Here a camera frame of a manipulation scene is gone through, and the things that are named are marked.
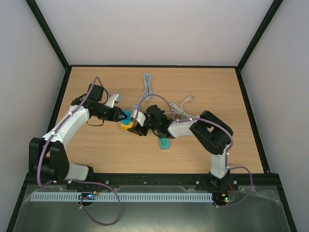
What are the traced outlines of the blue plug adapter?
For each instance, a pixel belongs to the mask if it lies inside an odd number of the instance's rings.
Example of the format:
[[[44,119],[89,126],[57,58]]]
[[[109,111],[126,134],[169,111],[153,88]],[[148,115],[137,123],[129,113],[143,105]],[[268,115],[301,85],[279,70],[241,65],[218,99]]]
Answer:
[[[123,119],[122,123],[128,125],[131,122],[131,112],[129,110],[125,110],[124,113],[126,115],[126,119]]]

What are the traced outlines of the yellow cube socket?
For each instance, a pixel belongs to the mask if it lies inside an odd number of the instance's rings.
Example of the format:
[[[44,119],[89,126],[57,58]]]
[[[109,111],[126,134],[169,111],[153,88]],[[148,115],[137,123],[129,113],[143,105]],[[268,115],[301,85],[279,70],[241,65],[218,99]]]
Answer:
[[[120,124],[121,130],[126,131],[126,132],[128,132],[128,130],[130,128],[132,128],[133,126],[134,126],[134,122],[132,122],[132,121],[130,121],[129,123],[121,123]]]

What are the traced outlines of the light blue power strip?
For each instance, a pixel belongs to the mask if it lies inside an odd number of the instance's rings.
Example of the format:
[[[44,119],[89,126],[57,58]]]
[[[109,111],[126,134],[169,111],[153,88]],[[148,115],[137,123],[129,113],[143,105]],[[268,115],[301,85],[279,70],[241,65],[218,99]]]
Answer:
[[[132,105],[131,108],[132,108],[132,111],[131,111],[131,114],[132,114],[132,115],[135,114],[135,113],[137,113],[137,112],[139,111],[139,106],[136,105],[136,104]]]

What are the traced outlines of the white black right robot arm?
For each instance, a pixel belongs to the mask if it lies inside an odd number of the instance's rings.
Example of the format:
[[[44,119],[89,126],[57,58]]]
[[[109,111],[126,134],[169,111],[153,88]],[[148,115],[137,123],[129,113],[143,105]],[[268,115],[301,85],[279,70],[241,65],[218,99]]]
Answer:
[[[227,184],[228,155],[233,141],[233,131],[210,111],[188,119],[173,119],[166,112],[152,105],[146,113],[134,109],[131,113],[132,127],[127,131],[138,136],[146,136],[152,131],[159,138],[175,139],[194,136],[211,154],[209,183],[215,189]]]

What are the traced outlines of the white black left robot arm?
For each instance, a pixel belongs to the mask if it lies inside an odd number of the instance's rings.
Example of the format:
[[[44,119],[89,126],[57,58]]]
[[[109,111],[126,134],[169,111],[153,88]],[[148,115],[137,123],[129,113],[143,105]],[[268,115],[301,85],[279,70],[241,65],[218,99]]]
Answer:
[[[71,102],[65,116],[41,138],[32,138],[29,143],[29,171],[36,176],[37,183],[44,187],[47,184],[61,181],[85,181],[90,167],[69,162],[66,148],[80,127],[91,117],[102,122],[119,122],[126,119],[124,111],[115,106],[121,100],[119,94],[108,94],[105,103],[102,96],[105,88],[90,84],[86,94]]]

